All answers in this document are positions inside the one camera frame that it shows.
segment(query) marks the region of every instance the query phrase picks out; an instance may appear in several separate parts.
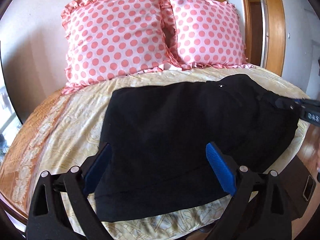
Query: doorway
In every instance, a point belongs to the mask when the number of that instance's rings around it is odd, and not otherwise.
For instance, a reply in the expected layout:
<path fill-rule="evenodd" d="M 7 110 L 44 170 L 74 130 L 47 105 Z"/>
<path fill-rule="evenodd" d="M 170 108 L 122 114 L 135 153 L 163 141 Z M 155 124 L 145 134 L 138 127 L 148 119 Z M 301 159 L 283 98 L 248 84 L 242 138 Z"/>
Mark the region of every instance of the doorway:
<path fill-rule="evenodd" d="M 261 66 L 263 46 L 263 16 L 261 0 L 248 0 L 249 14 L 251 20 L 251 64 Z"/>

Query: patterned bedspread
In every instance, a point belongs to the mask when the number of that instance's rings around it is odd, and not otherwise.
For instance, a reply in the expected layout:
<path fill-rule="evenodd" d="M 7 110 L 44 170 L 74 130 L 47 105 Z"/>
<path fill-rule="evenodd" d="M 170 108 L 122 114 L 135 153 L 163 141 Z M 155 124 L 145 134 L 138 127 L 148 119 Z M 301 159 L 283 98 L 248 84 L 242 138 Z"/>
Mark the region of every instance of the patterned bedspread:
<path fill-rule="evenodd" d="M 164 71 L 115 78 L 86 87 L 71 95 L 55 92 L 30 115 L 15 138 L 0 168 L 0 192 L 24 216 L 28 210 L 40 173 L 66 172 L 81 165 L 98 150 L 105 111 L 114 90 L 123 87 L 168 85 L 177 82 L 217 81 L 228 75 L 244 73 L 262 87 L 279 95 L 307 97 L 299 88 L 263 68 L 192 69 Z M 295 138 L 269 169 L 281 172 L 296 155 L 309 124 L 300 120 Z M 82 233 L 66 194 L 62 194 L 69 220 Z M 88 200 L 95 210 L 94 195 Z M 175 239 L 218 219 L 228 205 L 226 196 L 203 206 L 151 218 L 103 222 L 114 239 Z"/>

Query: bed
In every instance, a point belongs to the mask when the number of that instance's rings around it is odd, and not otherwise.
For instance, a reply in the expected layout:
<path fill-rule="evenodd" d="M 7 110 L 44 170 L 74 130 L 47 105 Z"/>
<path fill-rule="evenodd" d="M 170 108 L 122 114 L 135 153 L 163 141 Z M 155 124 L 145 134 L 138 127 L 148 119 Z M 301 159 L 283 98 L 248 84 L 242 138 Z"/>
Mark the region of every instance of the bed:
<path fill-rule="evenodd" d="M 218 81 L 229 75 L 243 73 L 265 89 L 279 95 L 291 98 L 307 97 L 299 88 L 258 66 L 214 68 L 199 65 L 198 67 L 184 65 L 180 69 L 175 69 L 175 66 L 171 65 L 169 68 L 164 67 L 150 73 L 125 75 L 104 82 L 89 82 L 90 85 L 79 85 L 76 89 L 74 85 L 69 84 L 68 90 L 56 91 L 34 110 L 11 145 L 0 167 L 1 196 L 15 212 L 27 218 L 32 194 L 42 171 L 47 170 L 51 174 L 66 172 L 74 165 L 80 166 L 88 156 L 97 152 L 102 121 L 112 92 L 123 87 L 163 86 L 183 81 Z M 70 74 L 69 70 L 66 69 L 67 76 Z M 315 154 L 313 146 L 309 144 L 310 141 L 314 142 L 313 135 L 316 130 L 312 130 L 311 139 L 308 137 L 306 141 L 308 128 L 307 122 L 299 121 L 290 146 L 268 170 L 281 172 L 300 150 L 299 157 L 312 175 L 316 175 Z M 83 233 L 67 195 L 62 195 L 62 198 L 72 227 L 76 232 Z M 88 199 L 95 209 L 94 195 L 89 195 Z M 229 200 L 230 196 L 226 196 L 187 210 L 140 220 L 103 222 L 103 224 L 114 239 L 176 239 L 218 219 Z M 313 198 L 313 203 L 313 209 L 308 208 L 306 212 L 308 218 L 293 222 L 295 225 L 293 237 L 306 225 L 315 207 L 318 206 L 319 199 Z"/>

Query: pink pillow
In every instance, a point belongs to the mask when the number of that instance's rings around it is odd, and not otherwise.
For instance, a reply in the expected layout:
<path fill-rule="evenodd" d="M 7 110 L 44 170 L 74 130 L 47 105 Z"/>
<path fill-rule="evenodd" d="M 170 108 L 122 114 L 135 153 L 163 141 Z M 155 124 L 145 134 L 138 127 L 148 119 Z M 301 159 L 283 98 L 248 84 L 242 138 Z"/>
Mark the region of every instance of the pink pillow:
<path fill-rule="evenodd" d="M 116 76 L 179 67 L 165 44 L 161 0 L 73 0 L 61 14 L 68 94 Z"/>
<path fill-rule="evenodd" d="M 176 30 L 170 52 L 184 69 L 207 65 L 252 67 L 246 62 L 239 17 L 233 4 L 214 0 L 170 0 L 170 3 Z"/>

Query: black cloth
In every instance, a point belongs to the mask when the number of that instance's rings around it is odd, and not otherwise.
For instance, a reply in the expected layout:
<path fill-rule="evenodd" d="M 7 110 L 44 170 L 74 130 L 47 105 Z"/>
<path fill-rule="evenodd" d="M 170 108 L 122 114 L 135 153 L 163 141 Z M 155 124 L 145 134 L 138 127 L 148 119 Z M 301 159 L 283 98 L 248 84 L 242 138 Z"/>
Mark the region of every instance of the black cloth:
<path fill-rule="evenodd" d="M 115 91 L 100 138 L 113 156 L 95 191 L 97 216 L 140 219 L 227 195 L 205 156 L 211 141 L 239 165 L 264 172 L 299 120 L 275 107 L 279 97 L 244 74 Z"/>

